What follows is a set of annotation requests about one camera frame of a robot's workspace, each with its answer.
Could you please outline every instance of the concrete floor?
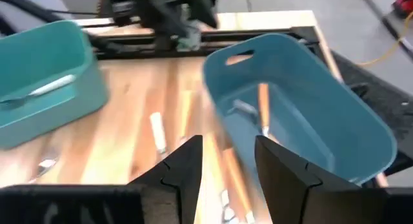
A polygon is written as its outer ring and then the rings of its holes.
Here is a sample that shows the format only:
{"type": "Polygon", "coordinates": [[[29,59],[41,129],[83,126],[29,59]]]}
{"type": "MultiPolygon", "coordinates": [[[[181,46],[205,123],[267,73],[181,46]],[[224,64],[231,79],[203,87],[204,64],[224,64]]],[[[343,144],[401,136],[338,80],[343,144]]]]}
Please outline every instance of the concrete floor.
{"type": "MultiPolygon", "coordinates": [[[[98,0],[63,1],[69,10],[94,12],[98,0]]],[[[389,12],[394,0],[374,1],[384,12],[389,12]]],[[[392,36],[363,0],[219,0],[217,9],[219,12],[313,10],[330,48],[354,62],[375,59],[394,44],[392,36]]],[[[412,63],[399,49],[366,70],[413,95],[412,63]]],[[[413,168],[391,176],[390,183],[413,186],[413,168]]]]}

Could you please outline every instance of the bin handle cutout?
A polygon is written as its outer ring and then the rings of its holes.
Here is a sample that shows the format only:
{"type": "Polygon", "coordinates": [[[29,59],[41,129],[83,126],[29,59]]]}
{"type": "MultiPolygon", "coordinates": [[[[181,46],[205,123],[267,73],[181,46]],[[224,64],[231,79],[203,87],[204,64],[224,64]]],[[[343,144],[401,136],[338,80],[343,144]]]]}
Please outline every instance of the bin handle cutout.
{"type": "Polygon", "coordinates": [[[252,58],[252,56],[254,56],[254,53],[255,53],[254,50],[246,50],[244,52],[238,53],[236,55],[229,57],[227,61],[225,62],[225,64],[226,66],[230,66],[230,65],[240,63],[242,61],[252,58]]]}

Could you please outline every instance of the teal plastic bin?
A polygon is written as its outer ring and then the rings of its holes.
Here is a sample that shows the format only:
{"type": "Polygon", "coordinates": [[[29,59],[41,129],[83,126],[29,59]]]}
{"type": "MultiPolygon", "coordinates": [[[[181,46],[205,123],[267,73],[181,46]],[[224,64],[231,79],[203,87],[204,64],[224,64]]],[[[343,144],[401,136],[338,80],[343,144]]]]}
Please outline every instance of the teal plastic bin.
{"type": "Polygon", "coordinates": [[[0,39],[0,100],[24,97],[59,78],[69,85],[0,108],[0,149],[9,149],[103,106],[108,94],[82,30],[59,21],[0,39]]]}
{"type": "Polygon", "coordinates": [[[267,34],[218,50],[208,56],[203,72],[217,113],[257,184],[254,141],[261,127],[233,106],[239,99],[259,110],[259,83],[269,84],[270,133],[323,169],[360,185],[396,156],[386,124],[289,36],[267,34]],[[228,58],[244,52],[252,57],[227,65],[228,58]]]}

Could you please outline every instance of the wooden table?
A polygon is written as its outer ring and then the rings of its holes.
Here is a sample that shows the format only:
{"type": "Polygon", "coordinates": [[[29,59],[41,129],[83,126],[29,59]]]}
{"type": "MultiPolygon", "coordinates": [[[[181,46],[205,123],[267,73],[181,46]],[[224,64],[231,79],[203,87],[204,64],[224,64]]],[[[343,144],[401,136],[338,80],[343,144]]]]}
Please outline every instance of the wooden table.
{"type": "MultiPolygon", "coordinates": [[[[341,79],[311,11],[218,16],[220,30],[315,26],[331,73],[341,79]]],[[[149,32],[132,26],[104,31],[100,34],[149,32]]],[[[126,184],[159,160],[149,115],[160,112],[169,152],[179,146],[182,135],[204,136],[203,179],[196,223],[220,222],[219,192],[225,187],[239,219],[243,220],[252,209],[258,223],[270,222],[268,210],[242,174],[234,150],[222,151],[228,143],[223,140],[214,107],[203,86],[203,61],[202,57],[188,57],[99,62],[110,90],[109,102],[98,112],[13,150],[0,152],[0,186],[27,183],[36,173],[41,155],[50,147],[60,150],[61,157],[36,183],[126,184]]]]}

